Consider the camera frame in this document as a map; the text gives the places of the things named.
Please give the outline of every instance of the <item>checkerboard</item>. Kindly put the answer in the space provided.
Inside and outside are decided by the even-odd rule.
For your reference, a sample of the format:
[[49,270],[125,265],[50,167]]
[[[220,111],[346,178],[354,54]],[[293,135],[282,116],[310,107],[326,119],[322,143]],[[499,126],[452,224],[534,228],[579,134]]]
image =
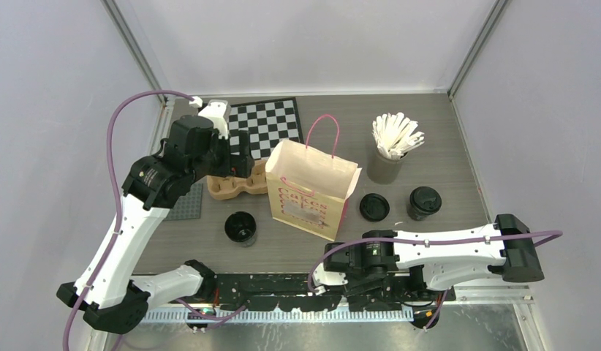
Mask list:
[[238,130],[249,131],[254,159],[268,158],[281,139],[303,143],[296,98],[233,105],[228,128],[233,154],[240,151]]

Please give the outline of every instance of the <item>black cup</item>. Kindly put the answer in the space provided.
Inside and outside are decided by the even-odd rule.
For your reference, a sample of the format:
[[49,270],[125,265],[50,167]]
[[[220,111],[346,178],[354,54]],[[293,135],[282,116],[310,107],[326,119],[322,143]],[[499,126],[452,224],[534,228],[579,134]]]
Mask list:
[[429,186],[419,186],[410,193],[407,213],[415,221],[422,221],[438,212],[441,205],[442,200],[436,190]]
[[246,212],[236,212],[225,221],[225,234],[242,247],[251,246],[257,240],[256,228],[255,219]]

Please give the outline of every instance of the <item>gray cup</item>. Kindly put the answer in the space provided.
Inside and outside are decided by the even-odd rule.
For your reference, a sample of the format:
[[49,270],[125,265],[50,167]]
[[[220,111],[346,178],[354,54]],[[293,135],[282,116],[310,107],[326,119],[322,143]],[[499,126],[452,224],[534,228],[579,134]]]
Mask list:
[[381,155],[377,148],[374,148],[374,152],[369,156],[369,163],[367,164],[367,176],[374,183],[393,183],[399,174],[401,165],[404,163],[404,157],[406,157],[407,154],[408,153],[406,152],[398,160],[388,159]]

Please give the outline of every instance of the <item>white square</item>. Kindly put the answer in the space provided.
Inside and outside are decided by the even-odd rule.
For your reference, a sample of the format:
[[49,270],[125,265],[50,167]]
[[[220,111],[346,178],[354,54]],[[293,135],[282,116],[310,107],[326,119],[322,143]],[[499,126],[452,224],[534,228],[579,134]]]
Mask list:
[[271,148],[271,142],[269,140],[260,141],[260,149],[269,149]]

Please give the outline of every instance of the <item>black lid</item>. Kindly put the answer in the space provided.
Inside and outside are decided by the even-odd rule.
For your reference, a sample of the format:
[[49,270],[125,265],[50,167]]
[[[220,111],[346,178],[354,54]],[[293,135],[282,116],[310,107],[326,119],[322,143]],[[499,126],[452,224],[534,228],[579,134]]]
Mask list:
[[379,222],[389,214],[389,202],[382,195],[367,194],[360,201],[360,214],[370,222]]
[[410,204],[428,214],[435,214],[442,205],[439,193],[429,186],[419,186],[410,193]]
[[225,221],[225,234],[236,243],[243,243],[255,234],[256,224],[252,215],[236,212]]

